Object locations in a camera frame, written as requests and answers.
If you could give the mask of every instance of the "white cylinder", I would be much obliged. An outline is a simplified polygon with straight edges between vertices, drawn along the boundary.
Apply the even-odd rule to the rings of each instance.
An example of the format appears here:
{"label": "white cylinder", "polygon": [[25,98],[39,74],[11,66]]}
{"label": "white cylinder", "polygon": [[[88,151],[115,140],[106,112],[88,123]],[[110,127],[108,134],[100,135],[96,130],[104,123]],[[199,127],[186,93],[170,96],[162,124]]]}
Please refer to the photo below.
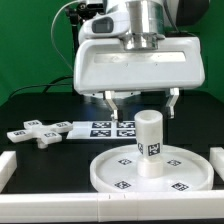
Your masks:
{"label": "white cylinder", "polygon": [[140,153],[138,173],[156,178],[163,174],[163,116],[154,110],[145,110],[135,115],[136,140]]}

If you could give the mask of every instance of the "white cross-shaped block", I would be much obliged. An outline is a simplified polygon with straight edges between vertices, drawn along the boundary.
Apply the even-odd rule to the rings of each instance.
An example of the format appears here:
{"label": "white cross-shaped block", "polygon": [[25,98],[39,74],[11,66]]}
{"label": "white cross-shaped block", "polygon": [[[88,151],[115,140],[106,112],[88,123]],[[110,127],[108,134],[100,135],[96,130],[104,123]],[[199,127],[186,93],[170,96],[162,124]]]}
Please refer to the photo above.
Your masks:
{"label": "white cross-shaped block", "polygon": [[47,148],[49,144],[61,142],[60,133],[69,132],[73,126],[65,121],[52,125],[43,125],[38,120],[24,122],[25,130],[8,132],[8,138],[14,142],[22,142],[32,138],[37,138],[38,147],[40,149]]}

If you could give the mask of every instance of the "black cable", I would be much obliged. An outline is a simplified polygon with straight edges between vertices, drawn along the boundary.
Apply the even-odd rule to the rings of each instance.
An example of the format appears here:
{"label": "black cable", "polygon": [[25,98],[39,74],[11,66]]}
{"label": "black cable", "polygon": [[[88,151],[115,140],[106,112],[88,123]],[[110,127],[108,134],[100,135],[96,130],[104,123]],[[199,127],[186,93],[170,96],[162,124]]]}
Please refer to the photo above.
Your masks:
{"label": "black cable", "polygon": [[44,84],[44,85],[32,85],[32,86],[24,86],[22,88],[19,88],[15,91],[13,91],[10,95],[8,100],[10,100],[17,92],[22,91],[24,89],[32,89],[32,88],[41,88],[41,87],[47,87],[47,86],[72,86],[70,83],[62,83],[62,84]]}
{"label": "black cable", "polygon": [[165,9],[165,12],[166,12],[166,15],[170,21],[170,24],[171,26],[173,27],[173,29],[180,33],[179,29],[177,28],[176,24],[173,22],[173,19],[172,19],[172,16],[170,15],[170,10],[169,10],[169,7],[168,7],[168,4],[167,4],[167,0],[163,0],[163,6],[164,6],[164,9]]}
{"label": "black cable", "polygon": [[[57,82],[60,82],[66,79],[73,79],[73,76],[63,76],[63,77],[57,78],[53,80],[52,82],[50,82],[49,85],[55,84]],[[52,86],[46,86],[46,88],[43,90],[43,93],[46,93],[51,87]]]}

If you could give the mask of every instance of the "white rectangular block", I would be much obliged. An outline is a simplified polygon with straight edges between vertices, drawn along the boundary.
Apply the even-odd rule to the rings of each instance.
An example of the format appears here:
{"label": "white rectangular block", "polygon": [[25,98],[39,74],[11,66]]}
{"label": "white rectangular block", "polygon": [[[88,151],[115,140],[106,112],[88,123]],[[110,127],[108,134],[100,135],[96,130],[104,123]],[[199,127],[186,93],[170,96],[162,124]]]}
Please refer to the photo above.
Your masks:
{"label": "white rectangular block", "polygon": [[0,195],[0,223],[97,222],[97,194]]}
{"label": "white rectangular block", "polygon": [[224,149],[222,147],[211,148],[209,162],[222,180],[224,180]]}
{"label": "white rectangular block", "polygon": [[0,156],[0,193],[16,168],[16,152],[3,152]]}

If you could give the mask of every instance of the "white circular plate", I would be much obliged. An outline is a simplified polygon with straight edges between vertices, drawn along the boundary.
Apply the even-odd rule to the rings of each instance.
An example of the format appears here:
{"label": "white circular plate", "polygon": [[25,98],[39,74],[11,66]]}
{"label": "white circular plate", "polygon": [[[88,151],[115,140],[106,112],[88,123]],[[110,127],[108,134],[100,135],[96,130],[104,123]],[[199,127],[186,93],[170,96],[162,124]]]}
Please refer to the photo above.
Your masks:
{"label": "white circular plate", "polygon": [[203,157],[185,149],[163,146],[163,176],[138,175],[137,145],[127,145],[97,156],[90,166],[90,179],[98,192],[178,192],[210,190],[214,170]]}

